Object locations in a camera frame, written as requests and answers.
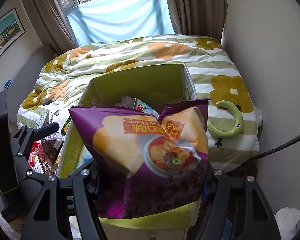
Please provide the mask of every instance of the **metal screw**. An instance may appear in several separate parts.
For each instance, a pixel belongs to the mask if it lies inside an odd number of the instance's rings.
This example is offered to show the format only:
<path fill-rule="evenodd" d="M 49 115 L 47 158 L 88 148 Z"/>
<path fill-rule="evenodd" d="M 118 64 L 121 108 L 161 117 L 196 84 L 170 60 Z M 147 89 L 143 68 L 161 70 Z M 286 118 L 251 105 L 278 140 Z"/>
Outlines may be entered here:
<path fill-rule="evenodd" d="M 48 181 L 54 181 L 56 179 L 56 176 L 55 175 L 50 175 L 48 177 Z"/>
<path fill-rule="evenodd" d="M 87 176 L 87 175 L 89 175 L 89 173 L 90 173 L 90 171 L 87 170 L 87 169 L 82 170 L 82 171 L 80 172 L 80 174 L 81 174 L 82 176 Z"/>
<path fill-rule="evenodd" d="M 213 171 L 213 174 L 216 175 L 216 176 L 221 176 L 222 173 L 223 173 L 222 170 L 219 170 L 219 169 L 215 169 L 215 170 Z"/>
<path fill-rule="evenodd" d="M 254 177 L 253 176 L 247 176 L 247 181 L 249 182 L 254 182 Z"/>

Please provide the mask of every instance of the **potato chip bag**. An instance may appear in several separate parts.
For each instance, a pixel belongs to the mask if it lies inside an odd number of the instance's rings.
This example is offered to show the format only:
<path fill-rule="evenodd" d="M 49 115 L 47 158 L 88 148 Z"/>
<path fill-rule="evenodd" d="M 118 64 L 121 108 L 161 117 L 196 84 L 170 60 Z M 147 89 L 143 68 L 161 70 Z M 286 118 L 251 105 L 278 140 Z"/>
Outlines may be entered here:
<path fill-rule="evenodd" d="M 198 200 L 208 163 L 208 99 L 153 115 L 122 107 L 71 107 L 82 141 L 108 181 L 100 217 L 136 218 Z"/>

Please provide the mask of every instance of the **black cable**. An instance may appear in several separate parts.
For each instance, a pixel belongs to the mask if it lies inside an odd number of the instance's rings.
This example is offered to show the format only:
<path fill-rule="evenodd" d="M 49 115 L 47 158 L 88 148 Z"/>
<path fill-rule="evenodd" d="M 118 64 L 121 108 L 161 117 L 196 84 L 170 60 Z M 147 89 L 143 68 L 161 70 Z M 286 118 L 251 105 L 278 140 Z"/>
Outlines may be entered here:
<path fill-rule="evenodd" d="M 268 156 L 268 155 L 270 155 L 272 153 L 276 153 L 278 151 L 281 151 L 281 150 L 283 150 L 283 149 L 285 149 L 285 148 L 287 148 L 287 147 L 289 147 L 289 146 L 297 143 L 298 141 L 300 141 L 300 135 L 298 135 L 297 137 L 293 138 L 292 140 L 290 140 L 290 141 L 288 141 L 288 142 L 286 142 L 286 143 L 284 143 L 284 144 L 282 144 L 282 145 L 280 145 L 280 146 L 278 146 L 276 148 L 273 148 L 272 150 L 269 150 L 267 152 L 264 152 L 264 153 L 261 153 L 261 154 L 259 154 L 257 156 L 254 156 L 254 157 L 250 158 L 250 160 L 257 160 L 257 159 L 266 157 L 266 156 Z"/>

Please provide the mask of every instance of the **floral bedspread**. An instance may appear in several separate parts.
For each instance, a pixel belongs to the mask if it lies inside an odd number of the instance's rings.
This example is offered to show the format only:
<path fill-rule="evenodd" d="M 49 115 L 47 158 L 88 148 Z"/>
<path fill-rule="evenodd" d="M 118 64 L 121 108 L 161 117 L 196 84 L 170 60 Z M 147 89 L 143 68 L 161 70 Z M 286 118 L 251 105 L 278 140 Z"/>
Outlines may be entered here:
<path fill-rule="evenodd" d="M 234 117 L 215 104 L 234 103 L 242 112 L 243 133 L 223 139 L 207 131 L 209 160 L 215 168 L 229 171 L 258 154 L 258 120 L 240 73 L 220 43 L 209 37 L 159 35 L 108 44 L 94 43 L 72 49 L 43 66 L 34 90 L 18 111 L 18 127 L 36 127 L 48 113 L 48 121 L 60 128 L 69 117 L 68 108 L 77 105 L 92 78 L 110 71 L 145 65 L 185 63 L 193 79 L 198 98 L 211 97 L 209 119 L 219 130 L 234 127 Z"/>

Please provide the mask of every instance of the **light blue cloth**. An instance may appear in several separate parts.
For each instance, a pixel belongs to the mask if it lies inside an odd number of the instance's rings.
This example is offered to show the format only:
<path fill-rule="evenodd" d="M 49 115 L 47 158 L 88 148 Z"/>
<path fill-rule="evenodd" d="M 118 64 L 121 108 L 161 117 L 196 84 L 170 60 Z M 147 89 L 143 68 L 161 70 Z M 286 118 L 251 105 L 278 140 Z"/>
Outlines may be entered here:
<path fill-rule="evenodd" d="M 93 0 L 66 13 L 80 46 L 174 34 L 167 0 Z"/>

